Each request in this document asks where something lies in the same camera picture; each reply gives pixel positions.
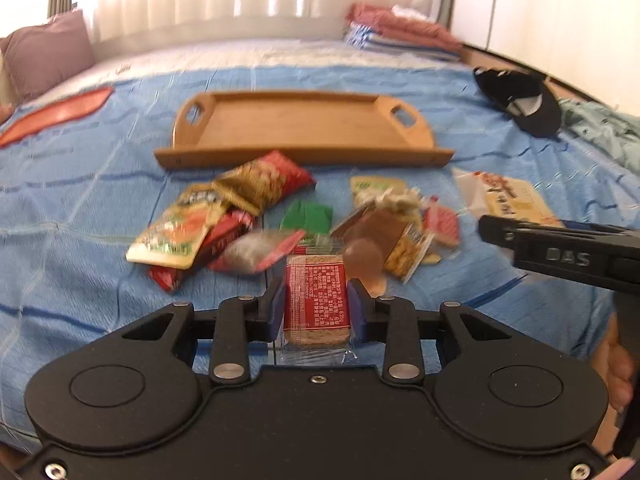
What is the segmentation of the right hand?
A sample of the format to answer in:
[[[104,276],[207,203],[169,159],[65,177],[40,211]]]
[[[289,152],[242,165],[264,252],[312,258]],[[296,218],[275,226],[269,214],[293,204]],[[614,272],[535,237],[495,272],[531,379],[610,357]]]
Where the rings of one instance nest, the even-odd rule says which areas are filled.
[[[617,413],[621,413],[634,396],[636,364],[620,342],[616,313],[608,319],[606,332],[590,363],[608,386],[608,404]]]

